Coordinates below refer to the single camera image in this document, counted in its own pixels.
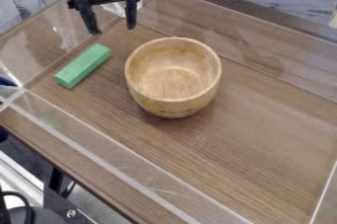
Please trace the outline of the brown wooden bowl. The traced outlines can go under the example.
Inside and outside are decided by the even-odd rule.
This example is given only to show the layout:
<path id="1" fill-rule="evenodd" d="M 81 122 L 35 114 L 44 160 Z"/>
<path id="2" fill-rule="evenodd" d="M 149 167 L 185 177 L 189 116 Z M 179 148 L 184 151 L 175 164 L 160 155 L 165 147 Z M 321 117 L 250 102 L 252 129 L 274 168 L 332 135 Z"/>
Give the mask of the brown wooden bowl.
<path id="1" fill-rule="evenodd" d="M 136 103 L 147 112 L 167 118 L 187 117 L 209 105 L 221 74 L 215 50 L 187 37 L 145 42 L 125 62 L 125 79 Z"/>

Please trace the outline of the blue object at edge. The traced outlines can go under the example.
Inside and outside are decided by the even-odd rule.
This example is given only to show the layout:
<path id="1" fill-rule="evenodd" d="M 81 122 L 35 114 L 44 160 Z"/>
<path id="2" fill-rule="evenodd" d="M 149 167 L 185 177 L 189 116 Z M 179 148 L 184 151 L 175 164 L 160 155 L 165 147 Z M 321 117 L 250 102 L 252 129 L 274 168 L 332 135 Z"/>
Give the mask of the blue object at edge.
<path id="1" fill-rule="evenodd" d="M 13 86 L 13 87 L 17 86 L 11 80 L 8 80 L 7 78 L 4 78 L 1 76 L 0 76 L 0 85 L 1 86 Z"/>

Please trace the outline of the green rectangular block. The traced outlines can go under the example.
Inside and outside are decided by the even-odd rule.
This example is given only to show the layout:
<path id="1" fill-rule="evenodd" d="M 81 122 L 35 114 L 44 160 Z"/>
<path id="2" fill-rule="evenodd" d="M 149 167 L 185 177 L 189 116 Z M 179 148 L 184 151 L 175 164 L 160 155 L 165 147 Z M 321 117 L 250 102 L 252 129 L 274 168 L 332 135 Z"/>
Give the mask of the green rectangular block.
<path id="1" fill-rule="evenodd" d="M 111 55 L 111 48 L 96 43 L 56 73 L 56 82 L 67 89 L 72 89 Z"/>

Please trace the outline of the clear acrylic tray wall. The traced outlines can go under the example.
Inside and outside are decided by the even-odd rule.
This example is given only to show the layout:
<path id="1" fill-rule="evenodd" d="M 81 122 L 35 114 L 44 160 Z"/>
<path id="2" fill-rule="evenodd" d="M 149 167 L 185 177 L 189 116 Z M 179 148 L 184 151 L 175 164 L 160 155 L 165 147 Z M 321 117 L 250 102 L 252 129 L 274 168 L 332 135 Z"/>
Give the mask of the clear acrylic tray wall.
<path id="1" fill-rule="evenodd" d="M 337 224 L 337 30 L 242 0 L 145 0 L 129 30 L 91 35 L 64 2 L 0 36 L 0 127 L 135 224 Z M 221 61 L 215 99 L 167 118 L 136 103 L 135 49 L 201 41 Z M 55 79 L 96 43 L 112 55 L 72 88 Z"/>

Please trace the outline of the black metal table leg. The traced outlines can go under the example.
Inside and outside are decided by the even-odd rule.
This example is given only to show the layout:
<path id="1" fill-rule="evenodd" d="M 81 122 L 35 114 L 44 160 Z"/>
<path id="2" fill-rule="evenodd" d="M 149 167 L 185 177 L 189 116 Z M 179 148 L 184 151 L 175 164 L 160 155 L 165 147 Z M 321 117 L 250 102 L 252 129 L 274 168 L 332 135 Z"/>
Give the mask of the black metal table leg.
<path id="1" fill-rule="evenodd" d="M 49 180 L 49 189 L 52 189 L 56 193 L 60 193 L 61 184 L 63 184 L 63 173 L 57 168 L 53 168 Z"/>

